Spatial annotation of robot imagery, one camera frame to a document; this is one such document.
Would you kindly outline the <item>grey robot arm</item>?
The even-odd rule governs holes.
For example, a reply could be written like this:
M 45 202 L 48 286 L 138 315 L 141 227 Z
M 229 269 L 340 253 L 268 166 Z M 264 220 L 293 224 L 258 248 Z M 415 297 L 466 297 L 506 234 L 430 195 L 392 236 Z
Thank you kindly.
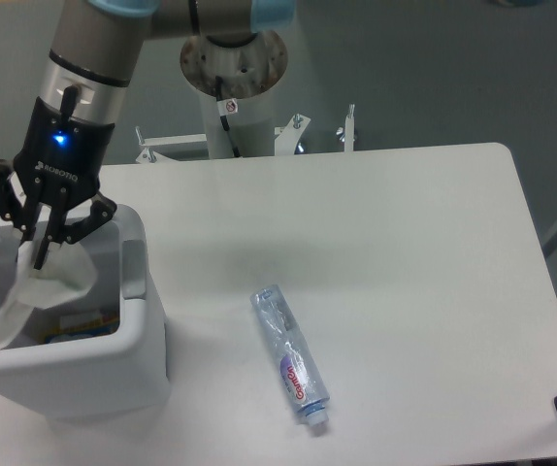
M 145 41 L 197 46 L 181 64 L 212 98 L 225 133 L 230 105 L 268 91 L 278 60 L 268 42 L 294 18 L 292 1 L 67 1 L 23 146 L 0 159 L 0 217 L 23 243 L 50 210 L 33 266 L 51 245 L 75 244 L 110 221 L 99 173 Z

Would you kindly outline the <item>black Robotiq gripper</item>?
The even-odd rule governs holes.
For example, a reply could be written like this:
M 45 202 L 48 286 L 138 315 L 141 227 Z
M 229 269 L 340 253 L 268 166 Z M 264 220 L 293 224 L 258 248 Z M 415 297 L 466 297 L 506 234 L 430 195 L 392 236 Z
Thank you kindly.
M 40 203 L 50 206 L 49 221 L 33 268 L 45 265 L 51 244 L 73 245 L 112 220 L 116 203 L 98 192 L 99 172 L 115 127 L 62 114 L 38 98 L 23 147 L 14 159 L 0 159 L 0 217 L 19 231 L 20 244 L 32 241 Z M 25 194 L 21 204 L 11 178 Z M 88 216 L 67 223 L 69 210 L 91 198 Z

